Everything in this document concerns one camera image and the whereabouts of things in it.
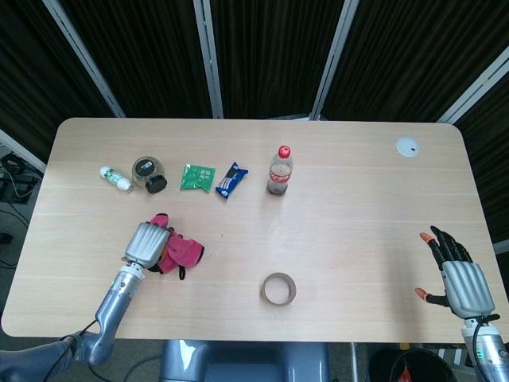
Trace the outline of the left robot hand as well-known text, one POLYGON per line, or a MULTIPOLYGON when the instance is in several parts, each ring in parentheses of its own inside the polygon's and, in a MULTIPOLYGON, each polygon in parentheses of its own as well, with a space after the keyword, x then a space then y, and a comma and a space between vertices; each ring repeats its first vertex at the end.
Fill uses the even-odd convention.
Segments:
POLYGON ((142 222, 138 225, 127 244, 124 260, 129 266, 149 269, 158 261, 169 238, 166 228, 142 222))

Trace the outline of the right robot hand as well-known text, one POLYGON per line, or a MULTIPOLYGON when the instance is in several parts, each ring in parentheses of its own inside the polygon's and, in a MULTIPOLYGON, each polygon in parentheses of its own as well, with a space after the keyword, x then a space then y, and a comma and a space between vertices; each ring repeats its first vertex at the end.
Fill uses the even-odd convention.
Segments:
POLYGON ((420 237, 437 263, 445 293, 435 295, 417 287, 415 294, 429 304, 448 307, 464 320, 492 314, 495 303, 480 265, 453 236, 435 226, 430 229, 430 234, 422 232, 420 237))

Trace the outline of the pink cloth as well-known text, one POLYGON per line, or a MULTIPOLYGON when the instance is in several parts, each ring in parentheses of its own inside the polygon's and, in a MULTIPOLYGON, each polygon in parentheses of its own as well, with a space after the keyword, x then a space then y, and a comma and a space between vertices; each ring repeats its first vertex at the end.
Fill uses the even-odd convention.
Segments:
POLYGON ((152 225, 164 228, 169 232, 165 246, 158 261, 149 269, 151 272, 168 274, 174 269, 179 272, 179 279, 184 280, 186 271, 195 267, 203 257, 204 246, 192 239, 185 239, 169 226, 169 216, 166 213, 158 213, 150 221, 152 225))

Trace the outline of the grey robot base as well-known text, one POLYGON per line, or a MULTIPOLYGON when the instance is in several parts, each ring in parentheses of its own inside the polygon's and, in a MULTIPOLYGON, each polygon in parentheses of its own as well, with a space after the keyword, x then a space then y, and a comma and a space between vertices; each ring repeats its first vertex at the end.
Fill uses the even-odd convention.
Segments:
POLYGON ((159 382, 330 382, 321 342, 168 340, 159 382))

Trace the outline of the glass jar black lid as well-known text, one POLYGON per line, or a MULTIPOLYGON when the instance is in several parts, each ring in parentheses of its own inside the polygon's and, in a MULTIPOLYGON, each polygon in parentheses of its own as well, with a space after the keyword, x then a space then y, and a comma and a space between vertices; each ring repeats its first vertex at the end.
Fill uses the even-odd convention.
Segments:
POLYGON ((132 178, 136 185, 151 194, 161 192, 168 184, 163 165, 158 159, 150 156, 135 161, 132 166, 132 178))

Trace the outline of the white green small bottle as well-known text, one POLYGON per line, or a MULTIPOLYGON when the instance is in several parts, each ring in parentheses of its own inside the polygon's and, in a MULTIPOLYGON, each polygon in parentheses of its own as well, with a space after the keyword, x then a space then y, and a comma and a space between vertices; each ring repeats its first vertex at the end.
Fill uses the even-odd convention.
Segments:
POLYGON ((110 166, 102 166, 99 170, 99 174, 102 178, 109 181, 112 185, 121 191, 129 192, 133 189, 130 180, 110 166))

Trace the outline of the green snack packet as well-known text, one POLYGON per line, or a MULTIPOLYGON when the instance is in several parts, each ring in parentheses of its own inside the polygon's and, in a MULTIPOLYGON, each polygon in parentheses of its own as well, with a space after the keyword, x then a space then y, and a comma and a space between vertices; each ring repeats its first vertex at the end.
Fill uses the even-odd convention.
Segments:
POLYGON ((215 168, 186 163, 181 177, 180 190, 201 189, 209 193, 215 173, 215 168))

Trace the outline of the black trash bin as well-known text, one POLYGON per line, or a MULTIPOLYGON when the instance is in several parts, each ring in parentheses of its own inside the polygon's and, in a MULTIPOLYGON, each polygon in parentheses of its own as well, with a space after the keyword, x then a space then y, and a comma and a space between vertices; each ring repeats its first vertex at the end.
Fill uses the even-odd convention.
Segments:
POLYGON ((426 349, 378 351, 370 360, 367 382, 457 382, 452 369, 426 349))

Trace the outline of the blue snack packet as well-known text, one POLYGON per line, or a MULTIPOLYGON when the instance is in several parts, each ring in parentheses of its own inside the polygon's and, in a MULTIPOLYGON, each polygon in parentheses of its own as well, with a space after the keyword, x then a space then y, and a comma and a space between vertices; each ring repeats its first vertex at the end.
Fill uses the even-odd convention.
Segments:
POLYGON ((225 200, 227 200, 236 186, 242 179, 249 174, 248 170, 239 167, 237 162, 233 162, 226 175, 216 186, 216 192, 225 200))

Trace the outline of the brown tape roll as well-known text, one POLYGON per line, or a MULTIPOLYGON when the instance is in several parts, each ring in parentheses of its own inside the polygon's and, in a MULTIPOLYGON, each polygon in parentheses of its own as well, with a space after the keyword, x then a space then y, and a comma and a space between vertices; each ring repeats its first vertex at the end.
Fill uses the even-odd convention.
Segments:
POLYGON ((260 295, 272 306, 288 306, 297 295, 297 286, 289 275, 276 272, 265 277, 260 295))

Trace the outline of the cola bottle red cap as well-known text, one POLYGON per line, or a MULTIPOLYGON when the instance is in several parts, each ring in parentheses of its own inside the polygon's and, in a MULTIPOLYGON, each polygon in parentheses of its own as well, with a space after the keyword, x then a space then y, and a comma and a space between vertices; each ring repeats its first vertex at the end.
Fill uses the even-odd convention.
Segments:
POLYGON ((280 146, 273 156, 269 167, 267 190, 273 195, 282 195, 286 192, 293 172, 293 158, 291 149, 287 145, 280 146))

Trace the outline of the grey partition post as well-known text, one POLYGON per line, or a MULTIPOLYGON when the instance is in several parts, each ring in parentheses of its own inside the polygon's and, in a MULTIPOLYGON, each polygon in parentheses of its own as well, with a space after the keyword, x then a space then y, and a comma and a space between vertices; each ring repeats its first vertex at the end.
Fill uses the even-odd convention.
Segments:
POLYGON ((359 0, 344 0, 313 107, 309 113, 309 120, 318 120, 321 116, 321 112, 323 110, 325 100, 327 99, 328 91, 331 87, 336 69, 340 62, 344 46, 348 39, 348 34, 354 21, 358 5, 359 0))
POLYGON ((0 143, 5 145, 8 149, 13 151, 17 156, 23 158, 31 166, 38 171, 44 173, 46 171, 46 164, 43 163, 36 155, 26 149, 21 143, 9 136, 5 131, 0 129, 0 143))
POLYGON ((100 95, 103 97, 103 100, 110 108, 114 117, 125 118, 126 114, 124 110, 120 106, 105 77, 103 76, 95 60, 90 54, 87 46, 84 44, 83 39, 79 35, 75 26, 72 24, 71 19, 65 12, 63 6, 60 3, 60 0, 41 1, 56 23, 57 27, 62 32, 65 40, 71 46, 73 52, 84 67, 85 71, 90 76, 91 81, 98 89, 100 95))
POLYGON ((438 123, 458 122, 501 79, 509 73, 509 45, 482 71, 437 120, 438 123))
POLYGON ((204 63, 212 117, 214 119, 223 119, 223 102, 212 22, 211 2, 210 0, 192 1, 196 17, 196 27, 200 39, 200 49, 204 63))

